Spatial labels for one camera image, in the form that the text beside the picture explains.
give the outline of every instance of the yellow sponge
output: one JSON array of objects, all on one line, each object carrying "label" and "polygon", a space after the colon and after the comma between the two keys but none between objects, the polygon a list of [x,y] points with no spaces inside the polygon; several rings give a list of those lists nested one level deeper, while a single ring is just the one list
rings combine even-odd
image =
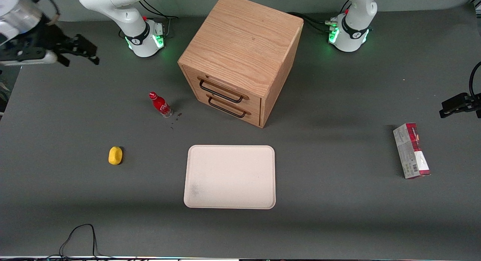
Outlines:
[{"label": "yellow sponge", "polygon": [[118,146],[112,146],[109,152],[109,163],[117,165],[122,161],[122,149]]}]

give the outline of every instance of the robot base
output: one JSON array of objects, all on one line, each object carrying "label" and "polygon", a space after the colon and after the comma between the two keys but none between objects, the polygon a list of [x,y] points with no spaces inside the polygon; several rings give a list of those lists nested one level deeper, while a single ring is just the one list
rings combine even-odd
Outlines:
[{"label": "robot base", "polygon": [[162,23],[156,23],[153,20],[146,20],[146,23],[149,24],[150,35],[147,36],[141,45],[131,44],[126,37],[129,48],[138,57],[151,57],[165,45]]},{"label": "robot base", "polygon": [[[344,16],[346,16],[346,14],[342,13],[336,17],[331,18],[330,20],[340,24]],[[361,35],[359,33],[359,38],[352,39],[349,33],[347,33],[344,28],[342,28],[342,25],[337,25],[334,30],[329,34],[328,42],[334,45],[340,51],[350,53],[359,49],[359,47],[361,47],[361,45],[366,42],[366,37],[368,33],[369,30],[367,30],[364,35]]]}]

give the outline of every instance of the gray wall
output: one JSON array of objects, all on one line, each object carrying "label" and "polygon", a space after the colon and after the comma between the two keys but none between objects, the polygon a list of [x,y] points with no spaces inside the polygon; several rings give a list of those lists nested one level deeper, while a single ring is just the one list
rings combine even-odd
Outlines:
[{"label": "gray wall", "polygon": [[[60,8],[63,21],[107,20],[100,13],[88,11],[78,0],[55,0]],[[207,16],[217,0],[147,0],[162,13],[177,16]],[[280,11],[297,11],[302,13],[339,11],[346,0],[251,0],[276,8]],[[423,11],[452,8],[468,0],[377,0],[380,11]],[[138,3],[136,7],[146,16],[152,16]],[[53,13],[46,0],[41,1],[41,8],[48,14]]]}]

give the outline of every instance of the robotic arm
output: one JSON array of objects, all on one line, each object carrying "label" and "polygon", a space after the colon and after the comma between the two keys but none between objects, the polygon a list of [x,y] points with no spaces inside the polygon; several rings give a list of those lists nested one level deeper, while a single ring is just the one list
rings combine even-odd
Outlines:
[{"label": "robotic arm", "polygon": [[129,6],[140,0],[79,0],[91,11],[111,18],[126,35],[129,48],[139,57],[150,57],[164,46],[163,26],[144,20],[139,11]]},{"label": "robotic arm", "polygon": [[82,35],[67,37],[35,5],[35,0],[0,0],[0,64],[69,66],[63,54],[83,56],[98,65],[97,47]]},{"label": "robotic arm", "polygon": [[378,13],[378,4],[374,0],[350,0],[348,13],[331,18],[332,33],[329,43],[343,52],[354,52],[366,42],[369,25]]}]

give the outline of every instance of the gray table surface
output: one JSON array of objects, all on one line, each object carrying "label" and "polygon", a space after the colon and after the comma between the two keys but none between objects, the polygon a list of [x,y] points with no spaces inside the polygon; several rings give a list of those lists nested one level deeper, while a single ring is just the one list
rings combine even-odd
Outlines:
[{"label": "gray table surface", "polygon": [[[481,60],[472,6],[379,13],[352,54],[305,26],[264,129],[195,99],[177,59],[202,21],[174,20],[148,59],[113,22],[62,23],[98,45],[101,64],[22,68],[0,123],[2,255],[54,254],[92,223],[115,256],[481,259],[481,121],[438,114]],[[150,91],[176,114],[160,116]],[[392,127],[405,122],[418,123],[430,177],[402,176]],[[187,208],[196,144],[272,146],[275,207]],[[112,146],[125,148],[119,166],[107,162]],[[90,249],[85,228],[65,254]]]}]

